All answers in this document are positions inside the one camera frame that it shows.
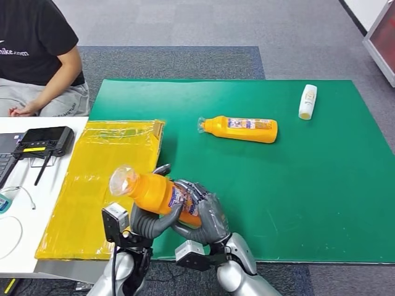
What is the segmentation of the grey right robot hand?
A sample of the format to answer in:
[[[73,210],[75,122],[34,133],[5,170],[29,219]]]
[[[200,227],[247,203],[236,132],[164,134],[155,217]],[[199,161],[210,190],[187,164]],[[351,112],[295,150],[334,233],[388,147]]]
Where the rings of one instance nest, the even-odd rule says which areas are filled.
[[[174,184],[187,191],[197,205],[201,220],[201,226],[198,228],[190,228],[178,221],[173,223],[171,228],[174,232],[202,245],[221,242],[230,235],[228,220],[215,194],[199,183],[184,179],[177,180]]]

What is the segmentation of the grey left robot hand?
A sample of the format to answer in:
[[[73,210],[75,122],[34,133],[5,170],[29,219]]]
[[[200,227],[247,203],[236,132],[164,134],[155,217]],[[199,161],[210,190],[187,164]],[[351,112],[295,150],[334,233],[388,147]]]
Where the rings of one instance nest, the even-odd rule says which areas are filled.
[[[183,207],[184,201],[177,203],[172,206],[168,214],[160,217],[159,214],[143,210],[134,203],[130,214],[130,227],[132,233],[146,239],[155,239],[178,221]]]

